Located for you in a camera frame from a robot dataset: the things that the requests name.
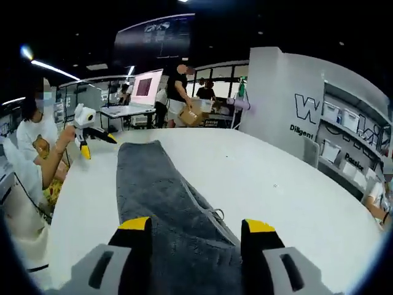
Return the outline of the person's left hand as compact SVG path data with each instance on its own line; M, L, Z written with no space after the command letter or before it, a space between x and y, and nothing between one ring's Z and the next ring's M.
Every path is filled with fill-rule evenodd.
M75 139L76 128L72 125L67 126L59 135L55 149L58 154L63 154L68 144Z

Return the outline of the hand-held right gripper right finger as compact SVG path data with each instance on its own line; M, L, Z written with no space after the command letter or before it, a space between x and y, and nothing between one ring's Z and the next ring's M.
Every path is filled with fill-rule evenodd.
M332 294L320 269L265 222L242 220L241 258L244 294Z

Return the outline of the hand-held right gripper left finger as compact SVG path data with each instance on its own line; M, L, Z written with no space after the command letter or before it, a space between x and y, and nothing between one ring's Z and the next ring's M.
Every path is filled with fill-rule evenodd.
M152 218L129 219L72 267L60 294L147 294L151 257Z

